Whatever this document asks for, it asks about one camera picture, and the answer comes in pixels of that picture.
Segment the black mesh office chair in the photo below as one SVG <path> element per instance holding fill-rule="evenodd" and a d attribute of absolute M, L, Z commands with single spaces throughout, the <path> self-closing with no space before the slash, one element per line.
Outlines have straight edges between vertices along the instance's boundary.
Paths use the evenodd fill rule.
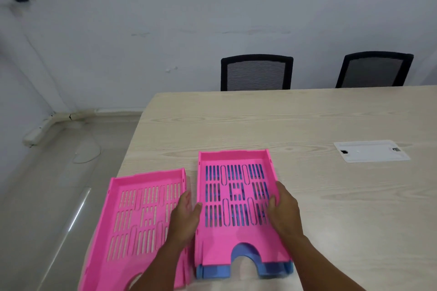
<path fill-rule="evenodd" d="M 413 54 L 365 51 L 346 55 L 336 88 L 374 88 L 403 86 Z"/>
<path fill-rule="evenodd" d="M 221 91 L 290 90 L 293 57 L 248 54 L 222 58 Z"/>

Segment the pink slotted paper tray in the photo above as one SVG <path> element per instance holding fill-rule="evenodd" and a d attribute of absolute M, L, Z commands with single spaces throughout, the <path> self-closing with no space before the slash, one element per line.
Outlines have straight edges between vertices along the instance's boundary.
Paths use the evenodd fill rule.
<path fill-rule="evenodd" d="M 270 197 L 279 200 L 277 180 L 268 149 L 199 152 L 196 266 L 231 264 L 239 244 L 254 247 L 263 263 L 291 261 L 267 213 Z"/>
<path fill-rule="evenodd" d="M 184 168 L 112 178 L 79 291 L 128 291 L 167 239 Z"/>

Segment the blue plastic paper tray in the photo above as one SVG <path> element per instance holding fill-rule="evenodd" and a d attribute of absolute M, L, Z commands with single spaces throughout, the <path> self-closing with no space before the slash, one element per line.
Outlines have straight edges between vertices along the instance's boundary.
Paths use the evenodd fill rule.
<path fill-rule="evenodd" d="M 194 264 L 195 276 L 199 280 L 229 278 L 232 263 L 235 259 L 242 256 L 249 258 L 254 263 L 257 274 L 261 278 L 284 277 L 293 273 L 292 259 L 287 262 L 263 263 L 254 247 L 248 244 L 239 244 L 232 251 L 231 264 L 211 266 L 196 266 Z"/>

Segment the white table socket cover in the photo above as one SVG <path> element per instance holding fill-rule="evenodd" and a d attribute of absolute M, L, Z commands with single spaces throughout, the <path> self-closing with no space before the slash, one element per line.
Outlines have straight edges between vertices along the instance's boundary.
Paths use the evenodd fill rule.
<path fill-rule="evenodd" d="M 334 142 L 347 163 L 409 161 L 411 158 L 391 140 Z"/>

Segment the person's left forearm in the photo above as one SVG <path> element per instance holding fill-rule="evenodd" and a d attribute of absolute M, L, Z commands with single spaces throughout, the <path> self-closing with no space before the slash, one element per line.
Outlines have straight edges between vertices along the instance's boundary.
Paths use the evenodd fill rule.
<path fill-rule="evenodd" d="M 178 261 L 185 245 L 166 242 L 129 291 L 173 291 Z"/>

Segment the person's left hand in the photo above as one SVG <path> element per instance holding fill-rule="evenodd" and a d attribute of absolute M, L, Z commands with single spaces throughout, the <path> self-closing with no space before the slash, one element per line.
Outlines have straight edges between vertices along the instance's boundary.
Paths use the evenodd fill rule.
<path fill-rule="evenodd" d="M 170 216 L 166 242 L 178 251 L 182 251 L 194 238 L 196 230 L 191 228 L 191 192 L 185 191 Z"/>

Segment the person's right forearm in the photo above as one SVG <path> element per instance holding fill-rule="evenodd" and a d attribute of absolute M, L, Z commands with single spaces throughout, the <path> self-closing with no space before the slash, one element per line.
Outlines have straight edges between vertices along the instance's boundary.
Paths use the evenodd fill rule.
<path fill-rule="evenodd" d="M 339 270 L 304 235 L 280 234 L 297 269 L 303 291 L 366 291 Z"/>

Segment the person's right hand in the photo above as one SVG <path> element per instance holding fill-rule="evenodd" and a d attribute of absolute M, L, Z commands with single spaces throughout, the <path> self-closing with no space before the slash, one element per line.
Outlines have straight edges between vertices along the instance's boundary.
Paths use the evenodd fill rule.
<path fill-rule="evenodd" d="M 277 194 L 271 196 L 276 196 L 277 211 L 274 216 L 268 215 L 272 227 L 284 242 L 304 238 L 298 201 L 281 182 L 275 185 Z"/>

